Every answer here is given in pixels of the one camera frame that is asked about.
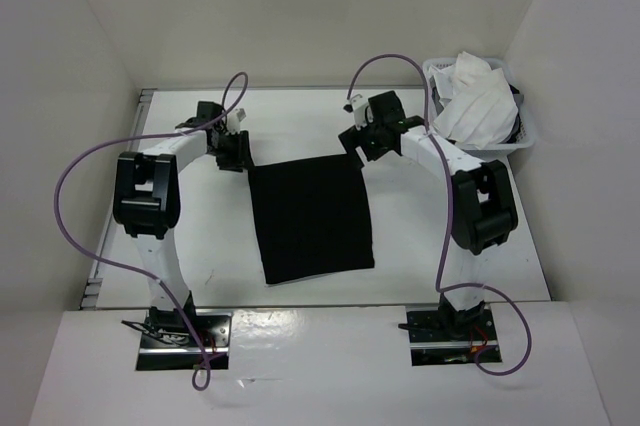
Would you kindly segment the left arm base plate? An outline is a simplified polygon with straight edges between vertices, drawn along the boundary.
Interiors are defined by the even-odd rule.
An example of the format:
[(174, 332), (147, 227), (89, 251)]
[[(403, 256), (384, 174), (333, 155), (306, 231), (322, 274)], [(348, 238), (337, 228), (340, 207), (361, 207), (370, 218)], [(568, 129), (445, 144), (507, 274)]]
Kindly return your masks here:
[[(229, 313), (195, 317), (195, 330), (213, 370), (228, 368), (231, 319)], [(149, 316), (142, 322), (122, 320), (121, 324), (140, 334), (137, 371), (191, 371), (204, 362), (201, 348), (184, 325), (156, 326)]]

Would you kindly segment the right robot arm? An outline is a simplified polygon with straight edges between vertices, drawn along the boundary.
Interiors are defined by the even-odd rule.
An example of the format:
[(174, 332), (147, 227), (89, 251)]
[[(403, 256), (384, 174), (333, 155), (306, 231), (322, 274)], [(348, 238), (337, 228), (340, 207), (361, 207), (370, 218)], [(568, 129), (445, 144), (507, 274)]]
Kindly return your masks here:
[(355, 95), (344, 110), (354, 125), (339, 135), (357, 167), (389, 152), (407, 158), (442, 180), (446, 191), (445, 239), (436, 273), (435, 325), (459, 339), (479, 322), (485, 305), (481, 254), (506, 243), (518, 225), (511, 182), (498, 160), (482, 161), (407, 116), (394, 91)]

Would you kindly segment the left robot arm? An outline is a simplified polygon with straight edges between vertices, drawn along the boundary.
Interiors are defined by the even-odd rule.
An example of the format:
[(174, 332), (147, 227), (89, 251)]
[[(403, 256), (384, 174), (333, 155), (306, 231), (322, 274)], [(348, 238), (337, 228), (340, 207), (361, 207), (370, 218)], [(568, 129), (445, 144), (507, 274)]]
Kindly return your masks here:
[(253, 167), (249, 133), (241, 128), (246, 113), (201, 101), (196, 115), (170, 137), (117, 161), (113, 217), (124, 227), (148, 274), (151, 306), (143, 330), (165, 335), (180, 346), (198, 336), (192, 293), (181, 272), (175, 227), (181, 214), (179, 174), (192, 162), (212, 155), (222, 171)]

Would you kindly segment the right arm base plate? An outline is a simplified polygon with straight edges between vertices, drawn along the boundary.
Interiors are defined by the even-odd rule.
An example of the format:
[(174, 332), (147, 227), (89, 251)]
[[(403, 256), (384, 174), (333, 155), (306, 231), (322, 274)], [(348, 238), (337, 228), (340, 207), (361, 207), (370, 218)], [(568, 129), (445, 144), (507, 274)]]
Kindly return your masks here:
[(398, 324), (409, 340), (413, 366), (501, 363), (502, 357), (491, 309), (456, 329), (448, 328), (434, 305), (409, 307)]

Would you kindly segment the black skirt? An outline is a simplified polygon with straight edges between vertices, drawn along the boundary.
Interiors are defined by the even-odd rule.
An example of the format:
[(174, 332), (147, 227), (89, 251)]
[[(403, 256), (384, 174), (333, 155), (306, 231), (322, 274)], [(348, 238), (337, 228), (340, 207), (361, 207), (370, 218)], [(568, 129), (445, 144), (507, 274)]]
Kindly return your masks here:
[(347, 155), (257, 166), (248, 181), (268, 285), (374, 267), (366, 186)]

